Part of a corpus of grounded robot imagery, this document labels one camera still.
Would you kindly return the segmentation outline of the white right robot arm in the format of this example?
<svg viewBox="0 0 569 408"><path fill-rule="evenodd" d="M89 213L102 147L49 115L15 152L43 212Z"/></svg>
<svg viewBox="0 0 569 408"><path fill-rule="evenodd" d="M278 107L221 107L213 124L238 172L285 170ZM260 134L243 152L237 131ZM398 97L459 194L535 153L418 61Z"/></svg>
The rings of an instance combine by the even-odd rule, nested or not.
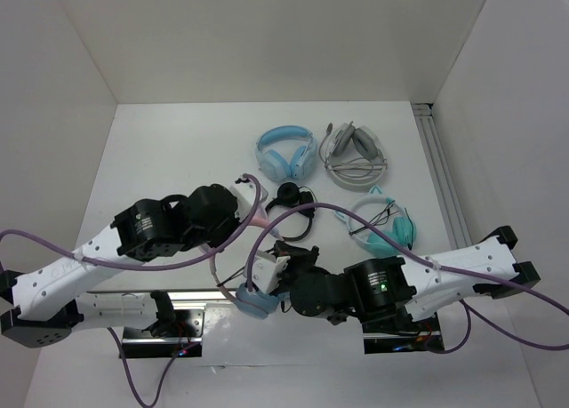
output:
<svg viewBox="0 0 569 408"><path fill-rule="evenodd" d="M541 278L532 262L515 259L516 243L512 227L502 226L478 244L429 257L453 272L392 256L364 260L333 274L317 266L317 250L295 249L278 273L273 293L287 296L301 316L333 325L354 317L360 324L388 323L400 332L459 300L503 299L534 287Z"/></svg>

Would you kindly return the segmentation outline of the pink blue cat-ear headphones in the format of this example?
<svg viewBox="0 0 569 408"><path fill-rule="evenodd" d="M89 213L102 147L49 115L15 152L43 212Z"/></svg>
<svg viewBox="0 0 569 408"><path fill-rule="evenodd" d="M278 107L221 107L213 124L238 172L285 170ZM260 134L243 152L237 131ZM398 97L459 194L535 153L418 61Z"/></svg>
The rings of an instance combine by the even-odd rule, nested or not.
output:
<svg viewBox="0 0 569 408"><path fill-rule="evenodd" d="M225 287L225 284L219 279L216 267L216 255L208 259L210 274L213 277L219 291L229 297L230 290ZM266 319L269 315L273 314L279 307L281 300L278 300L276 295L265 294L263 292L257 291L254 287L250 291L247 287L247 283L244 282L240 284L235 290L237 293L245 291L245 301L233 299L231 303L242 313L258 318Z"/></svg>

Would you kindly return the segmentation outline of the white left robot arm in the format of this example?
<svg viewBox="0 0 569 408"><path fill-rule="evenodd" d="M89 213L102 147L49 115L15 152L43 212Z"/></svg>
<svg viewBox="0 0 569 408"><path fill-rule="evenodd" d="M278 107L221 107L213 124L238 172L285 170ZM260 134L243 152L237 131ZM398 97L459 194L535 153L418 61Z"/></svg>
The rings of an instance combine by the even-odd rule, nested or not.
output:
<svg viewBox="0 0 569 408"><path fill-rule="evenodd" d="M7 270L1 296L5 338L43 348L90 328L130 327L164 336L177 316L168 292L95 294L93 288L125 270L199 245L224 243L251 210L235 188L202 186L191 195L142 199L117 214L97 236L36 272Z"/></svg>

